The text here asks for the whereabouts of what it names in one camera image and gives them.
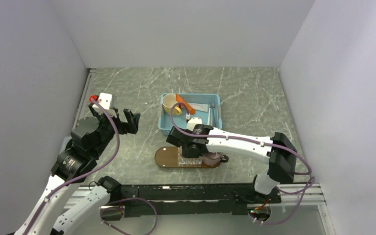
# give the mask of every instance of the orange handle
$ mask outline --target orange handle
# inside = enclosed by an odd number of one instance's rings
[[[177,102],[182,102],[187,106],[188,112],[190,114],[195,114],[195,109],[193,109],[184,99],[182,99],[182,97],[180,95],[176,94],[175,96],[176,96],[175,99],[176,99]]]

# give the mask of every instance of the marble surface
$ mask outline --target marble surface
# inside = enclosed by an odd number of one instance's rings
[[[263,171],[261,162],[233,155],[215,169],[158,167],[155,152],[170,146],[158,129],[163,93],[219,94],[223,130],[252,136],[282,132],[302,152],[276,68],[100,68],[95,71],[91,93],[101,92],[117,96],[120,112],[128,108],[141,113],[139,132],[121,135],[117,157],[85,184],[105,175],[122,184],[245,183]],[[87,110],[81,116],[90,116]],[[115,143],[115,139],[110,142],[98,165],[111,156]],[[300,161],[296,170],[306,171]],[[295,176],[295,182],[307,179]]]

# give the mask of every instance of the white wall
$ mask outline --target white wall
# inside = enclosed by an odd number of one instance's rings
[[[43,192],[86,77],[51,2],[0,0],[0,235]]]
[[[338,234],[376,234],[376,1],[317,0],[281,80]]]
[[[314,0],[52,0],[88,68],[279,67]]]

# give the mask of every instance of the yellow cup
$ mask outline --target yellow cup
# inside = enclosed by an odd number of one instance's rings
[[[171,108],[174,104],[176,104],[176,95],[175,94],[166,94],[164,98],[162,99],[162,106],[165,109],[165,112],[167,112],[169,115],[171,114]],[[174,115],[181,115],[182,111],[181,109],[176,106],[174,108]]]

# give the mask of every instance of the white robotic arm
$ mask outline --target white robotic arm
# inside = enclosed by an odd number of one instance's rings
[[[276,132],[273,137],[246,136],[203,124],[197,124],[186,132],[189,135],[173,127],[166,139],[168,143],[182,147],[182,155],[186,158],[198,158],[213,152],[247,156],[266,164],[266,170],[254,180],[254,190],[258,193],[268,195],[276,185],[293,182],[296,157],[283,149],[270,146],[282,145],[296,151],[282,133]]]
[[[262,194],[270,194],[272,189],[278,185],[280,182],[273,180],[272,178],[267,175],[267,171],[269,169],[269,160],[270,157],[267,156],[267,153],[272,151],[272,147],[268,145],[256,145],[252,142],[246,142],[242,140],[232,139],[230,137],[237,136],[243,137],[246,139],[257,140],[261,143],[273,143],[271,137],[254,137],[254,136],[246,136],[240,135],[235,133],[226,132],[220,130],[218,128],[213,128],[210,130],[209,135],[224,135],[227,136],[226,139],[222,138],[207,138],[209,141],[206,144],[206,147],[209,152],[214,153],[224,153],[224,154],[234,154],[239,156],[246,156],[256,160],[261,161],[262,163],[266,164],[266,169],[261,174],[257,175],[255,183],[254,183],[254,190],[256,192]]]
[[[86,176],[104,166],[93,170],[97,165],[96,161],[113,136],[136,134],[138,131],[141,115],[124,109],[127,122],[122,122],[118,110],[114,108],[115,99],[111,94],[92,95],[90,100],[93,102],[89,105],[93,117],[85,117],[77,122],[71,132],[71,140],[65,150],[58,155],[51,169],[52,174],[43,194],[28,219],[14,233],[15,235],[70,234],[80,222],[84,221],[88,211],[106,204],[112,192],[116,190],[120,192],[121,185],[116,180],[103,177],[103,180],[100,180],[106,185],[102,185],[102,188],[95,187],[94,194],[90,192],[85,199],[60,216],[64,205],[84,182]]]

